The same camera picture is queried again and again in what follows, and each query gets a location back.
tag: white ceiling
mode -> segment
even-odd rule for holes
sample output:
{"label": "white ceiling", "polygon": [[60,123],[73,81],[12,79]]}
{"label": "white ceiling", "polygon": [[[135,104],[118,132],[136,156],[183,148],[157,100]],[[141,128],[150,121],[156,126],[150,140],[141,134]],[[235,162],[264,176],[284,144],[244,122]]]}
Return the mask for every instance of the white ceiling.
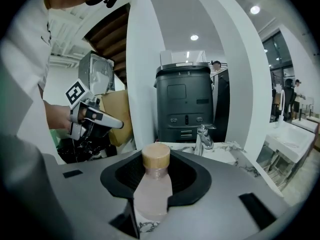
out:
{"label": "white ceiling", "polygon": [[[215,26],[199,0],[151,0],[167,50],[173,52],[205,51],[206,58],[224,61],[224,51]],[[260,31],[272,17],[261,10],[259,14],[249,13],[252,6],[246,0],[237,0],[248,13],[257,31]],[[77,67],[80,59],[92,47],[84,40],[77,39],[86,22],[92,23],[95,14],[105,4],[94,6],[82,4],[65,10],[50,10],[49,24],[52,34],[51,67]],[[191,41],[197,34],[199,39]]]}

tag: cardboard box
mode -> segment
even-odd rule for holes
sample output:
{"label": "cardboard box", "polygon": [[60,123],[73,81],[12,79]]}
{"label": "cardboard box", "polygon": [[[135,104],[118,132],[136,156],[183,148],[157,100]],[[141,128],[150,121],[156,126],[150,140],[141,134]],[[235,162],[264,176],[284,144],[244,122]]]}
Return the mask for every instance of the cardboard box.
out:
{"label": "cardboard box", "polygon": [[111,144],[119,147],[133,136],[128,91],[119,90],[103,94],[101,95],[100,105],[101,103],[107,114],[124,122],[122,129],[112,129],[109,132]]}

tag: wooden staircase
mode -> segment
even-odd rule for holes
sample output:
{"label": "wooden staircase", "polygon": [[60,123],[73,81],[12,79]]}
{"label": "wooden staircase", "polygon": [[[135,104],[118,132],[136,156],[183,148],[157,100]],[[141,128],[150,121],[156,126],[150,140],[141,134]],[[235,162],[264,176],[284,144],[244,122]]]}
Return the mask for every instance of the wooden staircase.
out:
{"label": "wooden staircase", "polygon": [[114,73],[127,87],[126,46],[130,5],[125,4],[95,25],[85,39],[96,53],[114,61]]}

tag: floor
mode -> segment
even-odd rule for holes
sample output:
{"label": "floor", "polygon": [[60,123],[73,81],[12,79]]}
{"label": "floor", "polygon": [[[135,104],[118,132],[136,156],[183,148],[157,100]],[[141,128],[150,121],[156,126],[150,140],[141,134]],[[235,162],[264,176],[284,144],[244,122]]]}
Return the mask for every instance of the floor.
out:
{"label": "floor", "polygon": [[302,167],[296,172],[295,176],[288,185],[281,191],[284,200],[294,206],[303,202],[312,190],[315,181],[320,173],[320,152],[313,149],[304,161]]}

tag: bottle cap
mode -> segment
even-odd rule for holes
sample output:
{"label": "bottle cap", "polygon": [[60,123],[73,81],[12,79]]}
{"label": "bottle cap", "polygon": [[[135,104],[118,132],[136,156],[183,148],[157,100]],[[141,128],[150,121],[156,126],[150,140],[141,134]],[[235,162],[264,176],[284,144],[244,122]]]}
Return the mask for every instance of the bottle cap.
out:
{"label": "bottle cap", "polygon": [[165,168],[170,163],[170,148],[159,142],[147,145],[142,149],[142,160],[148,169]]}

